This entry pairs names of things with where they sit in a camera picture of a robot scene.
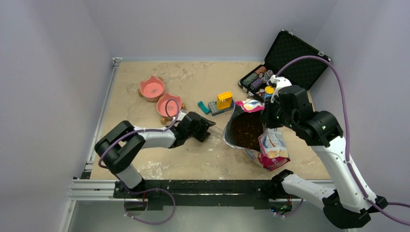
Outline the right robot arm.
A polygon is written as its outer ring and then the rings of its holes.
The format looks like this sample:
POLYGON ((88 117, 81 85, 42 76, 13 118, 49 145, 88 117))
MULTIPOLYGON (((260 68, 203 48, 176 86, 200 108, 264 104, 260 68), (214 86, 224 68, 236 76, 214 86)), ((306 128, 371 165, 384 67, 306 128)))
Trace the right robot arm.
POLYGON ((270 198, 298 196, 320 208, 340 229, 361 228, 370 222, 371 213, 387 206, 387 200, 366 185, 346 150, 346 135, 336 117, 328 111, 314 111, 304 88, 278 88, 262 120, 269 129, 293 130, 320 158, 334 183, 334 188, 327 188, 284 170, 264 187, 270 198))

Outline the clear plastic scoop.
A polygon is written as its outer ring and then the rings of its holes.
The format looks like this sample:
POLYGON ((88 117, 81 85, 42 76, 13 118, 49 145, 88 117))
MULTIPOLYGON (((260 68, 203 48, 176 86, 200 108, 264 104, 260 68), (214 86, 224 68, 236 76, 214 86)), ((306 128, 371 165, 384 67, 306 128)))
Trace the clear plastic scoop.
POLYGON ((214 133, 223 135, 223 129, 220 129, 220 128, 217 127, 216 125, 211 126, 211 127, 209 128, 209 130, 212 131, 212 132, 214 132, 214 133))

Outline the colourful pet food bag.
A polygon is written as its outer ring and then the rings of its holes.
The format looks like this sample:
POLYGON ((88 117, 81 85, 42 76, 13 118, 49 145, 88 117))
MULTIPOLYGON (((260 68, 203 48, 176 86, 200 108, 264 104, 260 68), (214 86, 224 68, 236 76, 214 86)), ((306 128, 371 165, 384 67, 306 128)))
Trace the colourful pet food bag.
POLYGON ((223 131, 225 143, 243 150, 257 165, 273 171, 290 162, 283 134, 268 129, 261 116, 264 103, 245 99, 233 102, 233 113, 223 131))

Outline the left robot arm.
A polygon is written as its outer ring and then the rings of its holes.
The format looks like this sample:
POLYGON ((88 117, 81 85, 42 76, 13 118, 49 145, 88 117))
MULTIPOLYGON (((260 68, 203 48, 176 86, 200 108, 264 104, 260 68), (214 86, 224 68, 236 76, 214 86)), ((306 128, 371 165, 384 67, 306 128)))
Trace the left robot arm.
POLYGON ((100 158, 99 166, 108 169, 125 185, 125 191, 137 198, 144 193, 144 179, 132 161, 140 150, 172 149, 190 138, 204 142, 210 136, 208 129, 215 124, 196 112, 183 113, 170 126, 162 128, 135 127, 124 120, 95 144, 94 151, 100 158))

